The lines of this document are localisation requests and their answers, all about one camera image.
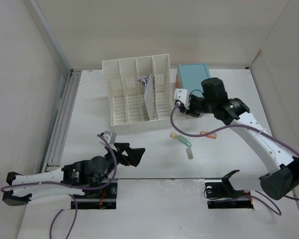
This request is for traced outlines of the orange correction tape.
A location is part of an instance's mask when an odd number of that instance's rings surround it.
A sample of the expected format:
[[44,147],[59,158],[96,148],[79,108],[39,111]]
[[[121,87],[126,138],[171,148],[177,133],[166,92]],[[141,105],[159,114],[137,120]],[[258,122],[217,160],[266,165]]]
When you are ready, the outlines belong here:
[[216,139],[217,138],[217,134],[216,133],[209,134],[209,132],[201,131],[200,134],[201,135],[205,135],[205,137],[211,138],[211,139]]

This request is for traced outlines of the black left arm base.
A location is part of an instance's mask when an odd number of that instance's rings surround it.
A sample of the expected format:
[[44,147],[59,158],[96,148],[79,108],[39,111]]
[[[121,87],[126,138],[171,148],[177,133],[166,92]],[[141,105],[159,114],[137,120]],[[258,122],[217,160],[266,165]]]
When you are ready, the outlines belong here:
[[117,206],[118,179],[99,191],[88,191],[85,195],[74,195],[78,209],[112,210]]

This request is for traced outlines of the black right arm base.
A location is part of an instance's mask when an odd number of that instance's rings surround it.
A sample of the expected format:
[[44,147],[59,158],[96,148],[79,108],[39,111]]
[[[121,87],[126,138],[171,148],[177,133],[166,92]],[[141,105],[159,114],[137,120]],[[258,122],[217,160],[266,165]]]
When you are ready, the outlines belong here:
[[233,170],[222,178],[205,180],[204,197],[207,199],[208,209],[253,209],[254,205],[250,192],[235,190],[229,179],[239,172]]

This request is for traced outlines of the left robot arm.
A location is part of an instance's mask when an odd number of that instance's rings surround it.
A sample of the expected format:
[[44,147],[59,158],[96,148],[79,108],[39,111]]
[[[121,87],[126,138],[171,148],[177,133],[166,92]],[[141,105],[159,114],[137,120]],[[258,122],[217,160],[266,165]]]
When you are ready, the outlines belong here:
[[94,198],[115,180],[119,165],[137,167],[145,148],[130,148],[129,143],[106,146],[107,154],[82,160],[62,168],[35,175],[9,172],[7,186],[1,188],[2,201],[9,206],[23,206],[36,199],[56,195]]

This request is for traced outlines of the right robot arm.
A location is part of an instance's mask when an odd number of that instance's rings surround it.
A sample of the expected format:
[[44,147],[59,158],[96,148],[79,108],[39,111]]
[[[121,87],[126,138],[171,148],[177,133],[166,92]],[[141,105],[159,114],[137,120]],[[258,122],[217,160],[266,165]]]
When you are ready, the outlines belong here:
[[221,183],[221,191],[233,196],[240,189],[262,190],[271,199],[279,200],[299,185],[299,153],[285,143],[270,136],[257,122],[250,108],[239,98],[228,98],[223,81],[205,79],[201,83],[202,96],[186,89],[175,89],[175,108],[194,118],[212,114],[238,134],[257,154],[267,173],[247,186],[234,179]]

